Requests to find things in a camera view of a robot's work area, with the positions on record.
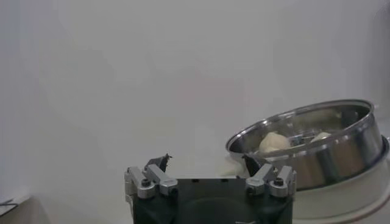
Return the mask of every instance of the white backdrop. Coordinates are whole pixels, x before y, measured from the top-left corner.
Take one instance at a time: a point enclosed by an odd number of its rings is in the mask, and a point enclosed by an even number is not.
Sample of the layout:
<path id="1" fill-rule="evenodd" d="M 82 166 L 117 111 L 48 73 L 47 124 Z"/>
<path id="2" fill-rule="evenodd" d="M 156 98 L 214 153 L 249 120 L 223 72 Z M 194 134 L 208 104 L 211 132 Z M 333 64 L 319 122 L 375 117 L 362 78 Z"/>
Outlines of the white backdrop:
<path id="1" fill-rule="evenodd" d="M 34 196 L 15 223 L 130 223 L 129 165 L 213 170 L 240 128 L 322 100 L 386 117 L 386 2 L 1 1 L 0 199 Z"/>

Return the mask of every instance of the dough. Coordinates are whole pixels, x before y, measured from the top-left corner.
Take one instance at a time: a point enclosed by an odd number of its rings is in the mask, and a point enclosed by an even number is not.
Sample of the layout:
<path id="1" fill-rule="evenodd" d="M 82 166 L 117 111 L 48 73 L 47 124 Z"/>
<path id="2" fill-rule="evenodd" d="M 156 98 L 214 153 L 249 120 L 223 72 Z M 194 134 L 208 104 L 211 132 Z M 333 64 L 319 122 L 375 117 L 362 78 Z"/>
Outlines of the dough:
<path id="1" fill-rule="evenodd" d="M 318 140 L 327 138 L 327 137 L 329 137 L 329 136 L 330 136 L 329 133 L 327 133 L 327 132 L 321 132 L 321 133 L 319 133 L 316 137 L 314 137 L 310 142 L 315 142 L 315 141 L 318 141 Z"/>
<path id="2" fill-rule="evenodd" d="M 261 141 L 258 147 L 258 151 L 260 153 L 268 153 L 279 149 L 288 149 L 290 147 L 291 145 L 288 141 L 288 138 L 284 137 L 283 135 L 278 135 L 274 132 L 270 132 Z"/>
<path id="3" fill-rule="evenodd" d="M 221 177 L 241 176 L 245 173 L 246 167 L 230 156 L 217 162 L 217 174 Z"/>

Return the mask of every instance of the stainless steel bowl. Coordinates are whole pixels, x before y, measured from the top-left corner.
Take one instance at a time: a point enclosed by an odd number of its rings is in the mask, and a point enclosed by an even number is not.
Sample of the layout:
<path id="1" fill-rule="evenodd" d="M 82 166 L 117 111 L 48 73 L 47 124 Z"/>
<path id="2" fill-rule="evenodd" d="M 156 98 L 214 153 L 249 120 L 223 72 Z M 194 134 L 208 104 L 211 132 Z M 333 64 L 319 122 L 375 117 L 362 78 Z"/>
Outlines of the stainless steel bowl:
<path id="1" fill-rule="evenodd" d="M 336 100 L 300 107 L 259 121 L 229 139 L 233 157 L 258 150 L 269 132 L 286 136 L 292 147 L 263 155 L 276 167 L 292 166 L 299 191 L 354 177 L 381 158 L 383 141 L 364 100 Z M 310 142 L 321 132 L 331 136 Z"/>

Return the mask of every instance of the bolt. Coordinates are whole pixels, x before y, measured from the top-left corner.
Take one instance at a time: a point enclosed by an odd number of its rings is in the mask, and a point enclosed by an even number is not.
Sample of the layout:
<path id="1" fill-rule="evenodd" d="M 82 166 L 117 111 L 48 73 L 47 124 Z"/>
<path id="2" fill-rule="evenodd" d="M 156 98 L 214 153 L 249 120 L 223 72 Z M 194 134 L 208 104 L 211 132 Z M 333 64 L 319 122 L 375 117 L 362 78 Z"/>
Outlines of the bolt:
<path id="1" fill-rule="evenodd" d="M 252 187 L 248 187 L 248 188 L 246 189 L 246 194 L 247 194 L 248 196 L 254 196 L 254 195 L 255 195 L 255 189 L 252 188 Z"/>
<path id="2" fill-rule="evenodd" d="M 150 186 L 150 185 L 151 185 L 151 181 L 148 180 L 148 179 L 143 179 L 143 180 L 141 181 L 141 186 L 142 186 L 142 187 L 148 187 L 148 186 Z"/>
<path id="3" fill-rule="evenodd" d="M 179 191 L 177 190 L 177 188 L 172 188 L 171 190 L 169 190 L 169 196 L 177 197 L 178 193 Z"/>
<path id="4" fill-rule="evenodd" d="M 275 180 L 274 180 L 274 184 L 276 186 L 283 186 L 285 182 L 283 181 L 283 179 L 281 179 L 280 177 L 277 177 Z"/>

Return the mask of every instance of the metal clamp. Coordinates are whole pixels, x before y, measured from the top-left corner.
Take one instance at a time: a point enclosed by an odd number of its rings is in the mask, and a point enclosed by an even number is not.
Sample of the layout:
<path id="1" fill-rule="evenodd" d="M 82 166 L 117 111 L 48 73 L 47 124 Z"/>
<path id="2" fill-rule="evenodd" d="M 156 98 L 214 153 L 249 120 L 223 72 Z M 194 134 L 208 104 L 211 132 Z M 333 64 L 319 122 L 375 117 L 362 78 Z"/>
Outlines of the metal clamp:
<path id="1" fill-rule="evenodd" d="M 278 198 L 294 195 L 296 180 L 297 172 L 289 166 L 283 166 L 276 179 L 269 183 L 270 194 Z"/>
<path id="2" fill-rule="evenodd" d="M 274 166 L 271 164 L 264 164 L 258 172 L 245 180 L 246 192 L 248 195 L 260 195 L 264 193 L 265 184 L 275 177 Z"/>
<path id="3" fill-rule="evenodd" d="M 165 174 L 155 164 L 151 164 L 146 167 L 145 175 L 160 186 L 160 192 L 163 195 L 177 195 L 177 180 L 175 178 L 167 176 L 167 174 Z"/>
<path id="4" fill-rule="evenodd" d="M 142 199 L 151 198 L 155 195 L 155 184 L 148 180 L 139 168 L 129 167 L 124 174 L 124 179 L 126 200 L 131 200 L 134 195 Z"/>

